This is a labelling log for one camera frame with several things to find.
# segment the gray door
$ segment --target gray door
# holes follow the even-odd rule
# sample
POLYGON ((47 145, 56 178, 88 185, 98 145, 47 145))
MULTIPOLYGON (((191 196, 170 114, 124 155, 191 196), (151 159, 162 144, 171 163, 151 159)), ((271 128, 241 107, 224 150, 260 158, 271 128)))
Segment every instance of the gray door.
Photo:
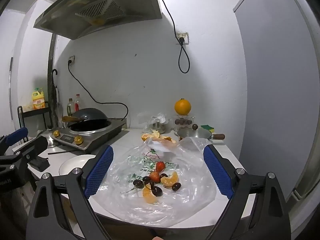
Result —
POLYGON ((248 101, 240 162, 272 171, 288 198, 307 163, 318 124, 319 70, 295 0, 244 0, 236 10, 248 101))

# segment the countertop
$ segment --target countertop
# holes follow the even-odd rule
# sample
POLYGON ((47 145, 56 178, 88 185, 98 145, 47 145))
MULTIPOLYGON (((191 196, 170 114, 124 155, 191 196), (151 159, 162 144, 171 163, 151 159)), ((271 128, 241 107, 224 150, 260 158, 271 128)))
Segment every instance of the countertop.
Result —
MULTIPOLYGON (((117 160, 121 155, 125 154, 130 148, 134 148, 137 146, 141 146, 143 141, 141 140, 141 129, 123 129, 121 133, 119 133, 115 138, 111 139, 108 144, 112 146, 114 152, 114 160, 117 160)), ((178 140, 178 137, 174 134, 173 131, 167 133, 166 135, 170 136, 172 139, 178 140)), ((233 155, 230 149, 223 143, 223 141, 219 140, 211 140, 214 147, 218 150, 223 158, 227 158, 233 164, 235 168, 243 168, 238 159, 233 155)), ((44 172, 39 172, 29 166, 29 169, 38 177, 41 178, 42 174, 45 172, 49 172, 52 176, 59 176, 59 168, 60 166, 68 159, 80 155, 79 152, 66 152, 60 154, 48 155, 50 152, 60 152, 71 150, 70 147, 58 146, 45 150, 39 156, 43 158, 49 158, 50 167, 47 168, 44 172)), ((244 209, 242 217, 246 217, 250 215, 253 202, 254 202, 254 194, 249 195, 246 207, 244 209)), ((104 208, 102 208, 92 197, 89 198, 89 202, 93 208, 93 210, 106 217, 110 217, 113 219, 119 220, 114 215, 110 214, 104 208)), ((194 227, 204 227, 215 225, 218 221, 220 215, 222 214, 225 206, 228 203, 228 199, 226 196, 222 195, 219 190, 217 190, 217 195, 215 200, 212 201, 205 208, 197 212, 195 215, 190 218, 172 226, 171 228, 194 228, 194 227)))

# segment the range hood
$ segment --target range hood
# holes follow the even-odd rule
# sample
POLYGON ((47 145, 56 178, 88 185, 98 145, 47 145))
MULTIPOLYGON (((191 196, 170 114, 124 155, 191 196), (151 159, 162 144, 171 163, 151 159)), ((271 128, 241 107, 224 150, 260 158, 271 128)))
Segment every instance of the range hood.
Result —
POLYGON ((75 40, 115 25, 161 18, 158 0, 57 0, 34 27, 75 40))

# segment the pot handle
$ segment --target pot handle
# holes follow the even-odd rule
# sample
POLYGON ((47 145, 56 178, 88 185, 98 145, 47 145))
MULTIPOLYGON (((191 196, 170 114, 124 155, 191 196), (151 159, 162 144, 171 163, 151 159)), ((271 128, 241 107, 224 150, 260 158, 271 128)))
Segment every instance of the pot handle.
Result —
POLYGON ((223 133, 218 133, 218 134, 213 134, 210 136, 211 140, 224 140, 225 139, 225 135, 223 133))
POLYGON ((78 117, 74 117, 74 116, 63 116, 62 117, 62 121, 63 122, 80 122, 84 120, 83 118, 78 118, 78 117))

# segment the screw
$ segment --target screw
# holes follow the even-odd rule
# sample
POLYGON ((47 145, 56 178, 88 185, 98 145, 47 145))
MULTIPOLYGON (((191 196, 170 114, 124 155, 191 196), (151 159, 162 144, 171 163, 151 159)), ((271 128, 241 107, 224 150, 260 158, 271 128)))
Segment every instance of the screw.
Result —
POLYGON ((236 172, 237 172, 239 175, 243 175, 243 174, 244 174, 244 169, 238 168, 238 169, 236 169, 236 172))
POLYGON ((269 172, 269 173, 268 173, 268 177, 269 177, 270 179, 274 179, 276 176, 275 176, 274 173, 269 172))
POLYGON ((81 168, 74 168, 73 170, 72 170, 72 173, 73 174, 79 174, 81 172, 81 168))
POLYGON ((49 178, 49 177, 50 177, 50 174, 49 174, 49 173, 45 173, 45 174, 42 175, 42 178, 43 178, 43 179, 47 179, 47 178, 49 178))

